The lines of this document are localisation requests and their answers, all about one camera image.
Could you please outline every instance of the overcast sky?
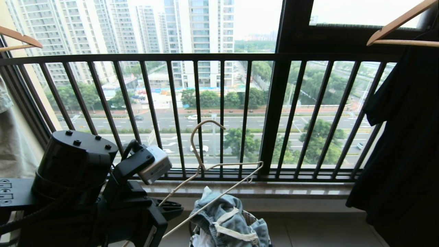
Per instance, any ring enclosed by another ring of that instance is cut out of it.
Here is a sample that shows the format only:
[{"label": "overcast sky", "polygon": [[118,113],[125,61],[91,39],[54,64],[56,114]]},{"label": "overcast sky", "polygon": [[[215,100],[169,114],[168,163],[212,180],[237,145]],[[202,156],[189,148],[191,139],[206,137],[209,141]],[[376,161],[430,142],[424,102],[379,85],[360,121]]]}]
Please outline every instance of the overcast sky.
[{"label": "overcast sky", "polygon": [[[163,11],[163,0],[131,0],[151,4]],[[386,25],[422,0],[314,0],[311,15],[317,23]],[[279,29],[282,0],[234,0],[234,36],[243,39],[251,33],[270,33]],[[419,16],[403,27],[415,28]]]}]

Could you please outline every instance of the white strap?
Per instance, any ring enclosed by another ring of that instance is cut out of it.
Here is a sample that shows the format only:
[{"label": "white strap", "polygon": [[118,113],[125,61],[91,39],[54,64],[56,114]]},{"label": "white strap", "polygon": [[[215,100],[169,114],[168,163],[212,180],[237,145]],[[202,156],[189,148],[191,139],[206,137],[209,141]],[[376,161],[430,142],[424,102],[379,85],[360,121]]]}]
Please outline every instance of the white strap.
[{"label": "white strap", "polygon": [[238,212],[239,212],[239,209],[233,207],[232,211],[221,215],[221,217],[219,217],[218,220],[213,223],[213,225],[215,226],[215,229],[216,229],[217,236],[220,233],[222,233],[222,234],[231,236],[233,238],[236,238],[236,239],[239,239],[239,240],[242,240],[245,242],[251,242],[253,245],[257,245],[258,235],[256,234],[256,232],[253,231],[253,229],[252,229],[252,233],[250,233],[250,234],[242,234],[242,233],[239,233],[239,232],[236,232],[236,231],[233,231],[233,230],[230,230],[228,228],[220,226],[224,221],[230,219]]}]

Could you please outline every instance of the dark clothing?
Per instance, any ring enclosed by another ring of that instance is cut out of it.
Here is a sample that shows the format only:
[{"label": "dark clothing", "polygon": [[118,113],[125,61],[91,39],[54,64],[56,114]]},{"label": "dark clothing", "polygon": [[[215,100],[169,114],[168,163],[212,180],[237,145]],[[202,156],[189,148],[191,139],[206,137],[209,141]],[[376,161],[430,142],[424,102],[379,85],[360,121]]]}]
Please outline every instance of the dark clothing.
[{"label": "dark clothing", "polygon": [[[438,31],[417,40],[439,41]],[[346,205],[390,246],[438,245],[439,48],[411,46],[364,111],[387,121]]]}]

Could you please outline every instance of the white car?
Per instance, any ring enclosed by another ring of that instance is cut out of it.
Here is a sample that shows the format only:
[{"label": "white car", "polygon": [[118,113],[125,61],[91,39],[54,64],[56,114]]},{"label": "white car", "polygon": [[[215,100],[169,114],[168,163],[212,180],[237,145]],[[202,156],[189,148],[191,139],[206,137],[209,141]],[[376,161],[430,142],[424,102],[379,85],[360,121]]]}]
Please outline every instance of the white car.
[{"label": "white car", "polygon": [[[200,152],[200,145],[195,145],[195,149],[197,150],[197,152]],[[194,151],[194,148],[192,147],[192,145],[191,145],[190,150],[191,150],[191,152]],[[209,151],[209,147],[206,145],[203,145],[203,152],[208,152],[208,151]]]},{"label": "white car", "polygon": [[197,120],[198,118],[197,118],[197,115],[196,114],[194,114],[194,115],[190,115],[190,116],[188,116],[187,117],[187,120]]}]

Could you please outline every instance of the tile floor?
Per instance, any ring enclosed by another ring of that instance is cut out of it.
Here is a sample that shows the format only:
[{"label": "tile floor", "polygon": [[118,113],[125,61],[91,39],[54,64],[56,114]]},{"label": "tile floor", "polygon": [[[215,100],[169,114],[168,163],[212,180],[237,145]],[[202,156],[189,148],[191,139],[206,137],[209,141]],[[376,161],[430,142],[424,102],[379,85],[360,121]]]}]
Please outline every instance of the tile floor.
[{"label": "tile floor", "polygon": [[[169,222],[172,229],[189,215],[184,212]],[[387,247],[388,245],[365,222],[363,213],[254,213],[264,218],[275,247]],[[160,247],[189,245],[188,226],[163,239]],[[110,244],[120,247],[123,242]]]}]

